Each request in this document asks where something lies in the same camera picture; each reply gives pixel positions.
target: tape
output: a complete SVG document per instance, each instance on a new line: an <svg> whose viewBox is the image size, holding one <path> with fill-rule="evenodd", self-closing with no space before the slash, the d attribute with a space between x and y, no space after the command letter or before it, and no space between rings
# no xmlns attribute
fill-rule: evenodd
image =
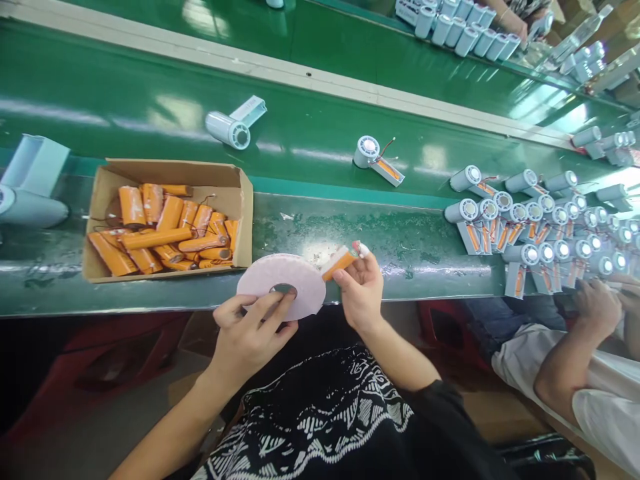
<svg viewBox="0 0 640 480"><path fill-rule="evenodd" d="M240 277L236 293L262 297L283 283L297 291L284 321L300 320L318 313L327 294L325 282L318 269L298 255L276 253L262 257Z"/></svg>

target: sleeve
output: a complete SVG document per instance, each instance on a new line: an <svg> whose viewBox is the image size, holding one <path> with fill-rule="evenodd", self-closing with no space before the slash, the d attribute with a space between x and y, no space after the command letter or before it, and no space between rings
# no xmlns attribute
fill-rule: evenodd
<svg viewBox="0 0 640 480"><path fill-rule="evenodd" d="M407 402L421 418L425 435L436 438L441 449L452 450L464 464L463 471L478 480L517 480L505 460L482 438L452 386L436 380L409 395Z"/></svg>
<svg viewBox="0 0 640 480"><path fill-rule="evenodd" d="M640 478L640 403L602 390L579 390L573 413L585 439L636 478Z"/></svg>

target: plastic bottle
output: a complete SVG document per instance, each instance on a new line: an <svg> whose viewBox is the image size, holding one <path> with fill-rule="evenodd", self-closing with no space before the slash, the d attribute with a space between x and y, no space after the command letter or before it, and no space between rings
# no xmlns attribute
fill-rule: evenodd
<svg viewBox="0 0 640 480"><path fill-rule="evenodd" d="M584 42L589 40L589 38L597 32L600 25L602 25L602 20L604 20L612 11L612 6L605 5L597 15L584 20L584 22L582 22L572 34L552 48L549 57L545 62L546 68L550 70L557 70L573 52L578 50Z"/></svg>

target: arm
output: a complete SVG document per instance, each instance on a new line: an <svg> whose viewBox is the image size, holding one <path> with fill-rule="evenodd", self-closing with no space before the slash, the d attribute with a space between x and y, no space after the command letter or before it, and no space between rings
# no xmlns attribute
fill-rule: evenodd
<svg viewBox="0 0 640 480"><path fill-rule="evenodd" d="M382 318L383 278L372 253L356 260L346 271L336 270L333 278L342 290L347 322L396 386L418 391L440 379L429 359Z"/></svg>
<svg viewBox="0 0 640 480"><path fill-rule="evenodd" d="M618 298L625 316L625 344L631 358L640 361L640 281L629 275L612 275L612 282L620 284Z"/></svg>
<svg viewBox="0 0 640 480"><path fill-rule="evenodd" d="M573 395L588 388L587 372L593 352L615 330L621 306L615 294L599 280L581 283L575 302L580 310L574 328L545 358L533 384L535 394L558 415L579 427Z"/></svg>
<svg viewBox="0 0 640 480"><path fill-rule="evenodd" d="M504 30L520 37L522 46L527 43L529 28L522 18L518 17L504 0L481 0L489 8L495 10L495 22Z"/></svg>
<svg viewBox="0 0 640 480"><path fill-rule="evenodd" d="M220 305L213 313L220 333L211 364L110 479L165 478L189 462L231 397L297 331L297 322L289 322L276 333L294 298L294 293L283 296L279 292L260 299L236 295ZM271 316L262 323L268 310L278 302ZM252 304L251 310L242 316L242 306Z"/></svg>

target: jeans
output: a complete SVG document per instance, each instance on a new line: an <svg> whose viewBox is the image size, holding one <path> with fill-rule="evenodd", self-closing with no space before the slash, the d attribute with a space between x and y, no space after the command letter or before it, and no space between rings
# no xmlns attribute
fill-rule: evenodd
<svg viewBox="0 0 640 480"><path fill-rule="evenodd" d="M511 340L527 323L540 323L551 330L567 330L553 298L548 295L512 298L481 298L462 300L469 310L469 330L480 342L480 353L490 365L495 352Z"/></svg>

